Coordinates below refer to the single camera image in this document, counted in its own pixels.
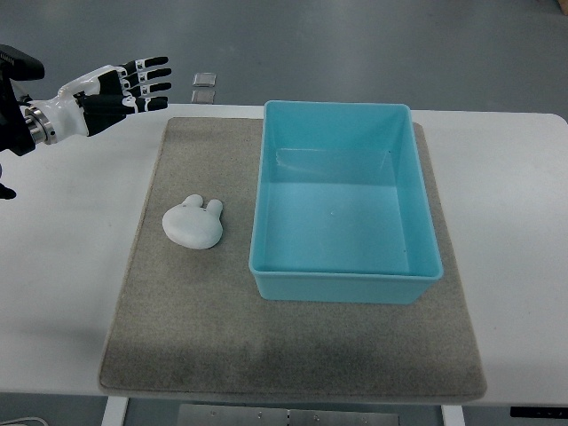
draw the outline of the white rabbit toy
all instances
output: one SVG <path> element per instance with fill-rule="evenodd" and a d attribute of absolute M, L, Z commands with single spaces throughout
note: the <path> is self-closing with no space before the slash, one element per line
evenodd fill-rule
<path fill-rule="evenodd" d="M 189 249 L 209 249 L 219 242 L 223 203 L 211 200 L 206 208 L 202 205 L 203 198 L 195 193 L 166 211 L 162 226 L 170 240 Z"/>

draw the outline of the light blue plastic bin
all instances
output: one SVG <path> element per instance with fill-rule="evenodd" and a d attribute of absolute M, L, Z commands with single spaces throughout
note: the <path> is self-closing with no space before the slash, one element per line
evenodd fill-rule
<path fill-rule="evenodd" d="M 407 106 L 265 105 L 249 268 L 271 300 L 410 304 L 442 277 Z"/>

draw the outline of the rabbit ear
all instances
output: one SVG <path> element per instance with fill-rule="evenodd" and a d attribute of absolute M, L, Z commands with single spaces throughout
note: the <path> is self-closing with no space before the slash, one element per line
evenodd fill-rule
<path fill-rule="evenodd" d="M 187 197 L 181 205 L 184 207 L 201 207 L 203 205 L 203 198 L 195 193 Z"/>
<path fill-rule="evenodd" d="M 207 212 L 215 217 L 221 216 L 221 211 L 223 211 L 223 203 L 219 200 L 211 200 L 207 204 Z"/>

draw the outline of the metal connector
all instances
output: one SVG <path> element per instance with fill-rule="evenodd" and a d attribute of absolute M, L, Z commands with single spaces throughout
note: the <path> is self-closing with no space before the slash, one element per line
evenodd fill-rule
<path fill-rule="evenodd" d="M 35 144 L 44 142 L 46 145 L 56 144 L 57 135 L 49 119 L 35 106 L 27 108 L 24 112 L 29 134 Z"/>

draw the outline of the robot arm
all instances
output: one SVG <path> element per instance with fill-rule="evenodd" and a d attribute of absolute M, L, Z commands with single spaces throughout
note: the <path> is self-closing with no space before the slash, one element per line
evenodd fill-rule
<path fill-rule="evenodd" d="M 168 58 L 133 60 L 114 67 L 107 65 L 67 83 L 55 98 L 30 102 L 25 115 L 43 130 L 40 137 L 53 144 L 71 135 L 94 136 L 126 118 L 127 114 L 155 111 L 168 106 L 165 97 L 151 93 L 167 90 L 169 83 L 146 84 L 169 75 L 169 68 L 148 71 Z"/>
<path fill-rule="evenodd" d="M 0 44 L 0 151 L 27 154 L 42 142 L 50 145 L 72 135 L 94 136 L 128 114 L 166 108 L 168 98 L 152 95 L 171 84 L 151 81 L 171 74 L 161 67 L 167 62 L 168 58 L 158 57 L 101 67 L 67 83 L 53 99 L 29 100 L 22 115 L 10 81 L 41 79 L 43 65 Z M 0 184 L 0 199 L 14 196 Z"/>

